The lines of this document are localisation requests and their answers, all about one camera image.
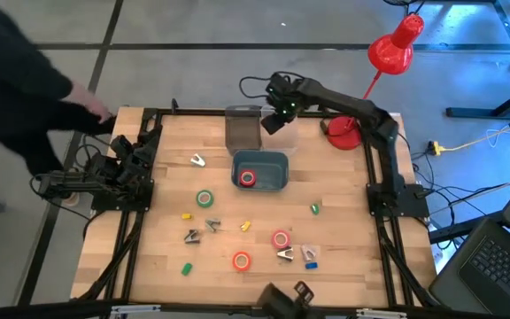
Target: wooden table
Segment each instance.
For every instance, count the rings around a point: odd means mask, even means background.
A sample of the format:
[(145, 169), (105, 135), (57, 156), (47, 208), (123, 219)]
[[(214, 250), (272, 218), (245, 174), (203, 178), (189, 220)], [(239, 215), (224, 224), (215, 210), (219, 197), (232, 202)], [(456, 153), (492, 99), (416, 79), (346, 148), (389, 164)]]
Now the wooden table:
[[(142, 108), (121, 108), (113, 135), (135, 141), (142, 113)], [(400, 115), (393, 116), (404, 134)], [(255, 192), (240, 191), (230, 181), (232, 157), (225, 145), (224, 117), (163, 117), (152, 173), (154, 199), (144, 219), (131, 301), (254, 305), (269, 282), (293, 297), (292, 287), (304, 280), (316, 295), (315, 306), (387, 306), (375, 222), (367, 208), (364, 151), (332, 147), (320, 132), (319, 119), (297, 121), (298, 148), (289, 158), (288, 185), (280, 192)], [(205, 167), (190, 164), (196, 152), (205, 159)], [(400, 138), (397, 154), (400, 173), (414, 183), (409, 151)], [(215, 197), (210, 208), (196, 204), (202, 189)], [(314, 202), (321, 202), (319, 215), (310, 210)], [(182, 220), (183, 213), (194, 219)], [(205, 218), (210, 217), (221, 218), (221, 230), (215, 234), (205, 231)], [(89, 226), (72, 297), (83, 294), (110, 261), (119, 220), (120, 212), (107, 212)], [(399, 220), (407, 264), (427, 287), (436, 276), (428, 233), (413, 219)], [(245, 221), (251, 221), (251, 227), (242, 232)], [(184, 244), (190, 229), (202, 230), (200, 245)], [(293, 262), (277, 258), (271, 246), (271, 235), (278, 229), (290, 233)], [(305, 270), (302, 244), (316, 248), (316, 270)], [(251, 254), (248, 272), (232, 267), (237, 251)], [(183, 276), (187, 262), (193, 269)], [(115, 296), (120, 295), (124, 274), (122, 265)], [(394, 265), (393, 277), (400, 289)], [(402, 292), (397, 295), (402, 302)]]

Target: small yellow object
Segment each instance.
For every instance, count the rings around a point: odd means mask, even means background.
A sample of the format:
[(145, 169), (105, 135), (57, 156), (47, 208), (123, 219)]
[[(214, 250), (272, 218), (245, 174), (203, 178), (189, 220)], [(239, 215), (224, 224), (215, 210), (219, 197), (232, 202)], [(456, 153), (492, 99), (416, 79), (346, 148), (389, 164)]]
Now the small yellow object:
[(241, 230), (247, 231), (249, 229), (249, 226), (251, 226), (251, 222), (249, 222), (249, 221), (244, 222), (243, 225), (241, 225)]

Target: clear plastic container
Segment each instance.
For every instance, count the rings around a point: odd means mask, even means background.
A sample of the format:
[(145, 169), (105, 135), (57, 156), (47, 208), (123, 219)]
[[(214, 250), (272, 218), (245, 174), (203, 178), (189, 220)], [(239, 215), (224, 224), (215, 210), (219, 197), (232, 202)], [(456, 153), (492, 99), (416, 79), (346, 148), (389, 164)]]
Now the clear plastic container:
[(298, 146), (298, 121), (287, 123), (269, 135), (261, 119), (274, 113), (271, 106), (234, 105), (226, 108), (226, 147), (230, 155), (237, 151), (271, 151), (292, 155)]

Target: concrete floor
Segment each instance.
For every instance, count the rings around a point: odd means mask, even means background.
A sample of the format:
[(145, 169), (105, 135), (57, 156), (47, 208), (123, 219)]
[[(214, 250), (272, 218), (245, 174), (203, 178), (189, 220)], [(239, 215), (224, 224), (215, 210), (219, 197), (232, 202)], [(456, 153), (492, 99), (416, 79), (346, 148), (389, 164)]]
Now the concrete floor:
[[(101, 43), (114, 3), (0, 0), (0, 7), (37, 43)], [(510, 21), (510, 0), (501, 3)], [(381, 0), (125, 0), (112, 41), (371, 43), (391, 32), (403, 15), (403, 8)], [(430, 2), (421, 16), (426, 29), (418, 43), (510, 43), (490, 4)], [(88, 83), (98, 52), (45, 53), (64, 73)], [(356, 97), (375, 74), (365, 51), (110, 51), (97, 94), (113, 112), (120, 105), (168, 107), (173, 97), (182, 107), (225, 107), (253, 102), (237, 90), (241, 77), (268, 76), (276, 70), (313, 77)], [(510, 51), (417, 51), (406, 74), (383, 76), (370, 96), (380, 107), (403, 114), (413, 152), (423, 151), (428, 140), (453, 147), (483, 136), (488, 128), (502, 128), (505, 121), (449, 119), (444, 117), (444, 109), (492, 108), (509, 97)], [(51, 134), (58, 154), (64, 153), (70, 136)], [(501, 136), (495, 148), (483, 142), (430, 160), (436, 181), (442, 185), (476, 189), (510, 181), (510, 135)], [(417, 162), (428, 175), (425, 160)], [(45, 205), (31, 193), (27, 182), (28, 172), (21, 159), (0, 146), (0, 198), (8, 204), (7, 212), (0, 214), (0, 307), (16, 301), (43, 220)], [(510, 189), (505, 189), (477, 198), (473, 204), (492, 213), (509, 198)], [(85, 196), (78, 210), (87, 213), (89, 201)], [(434, 211), (445, 202), (431, 196), (429, 206)], [(479, 215), (465, 205), (457, 206), (456, 214), (457, 222)], [(450, 223), (447, 212), (432, 218), (437, 225)], [(82, 227), (83, 220), (77, 216), (59, 216), (34, 303), (68, 299)]]

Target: red tape roll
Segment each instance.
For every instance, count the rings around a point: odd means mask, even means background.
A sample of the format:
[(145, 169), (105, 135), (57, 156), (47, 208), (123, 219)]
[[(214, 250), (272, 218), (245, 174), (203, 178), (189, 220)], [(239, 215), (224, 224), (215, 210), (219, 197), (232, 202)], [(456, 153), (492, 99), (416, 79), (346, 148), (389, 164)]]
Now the red tape roll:
[[(284, 238), (283, 240), (281, 240), (281, 242), (283, 242), (282, 244), (279, 243), (279, 238)], [(273, 243), (273, 246), (274, 248), (276, 249), (283, 249), (283, 248), (286, 248), (290, 245), (290, 236), (289, 236), (289, 233), (284, 231), (284, 230), (277, 230), (274, 234), (273, 234), (273, 237), (271, 238), (271, 242)]]
[[(237, 260), (239, 260), (241, 257), (244, 257), (246, 260), (245, 265), (243, 265), (243, 266), (239, 266), (239, 264), (237, 263)], [(234, 259), (232, 260), (232, 262), (234, 264), (234, 268), (237, 271), (247, 271), (247, 270), (249, 270), (249, 267), (251, 266), (251, 256), (246, 252), (237, 252), (234, 255)]]
[(239, 183), (245, 187), (251, 187), (255, 184), (255, 172), (250, 169), (245, 169), (239, 175)]

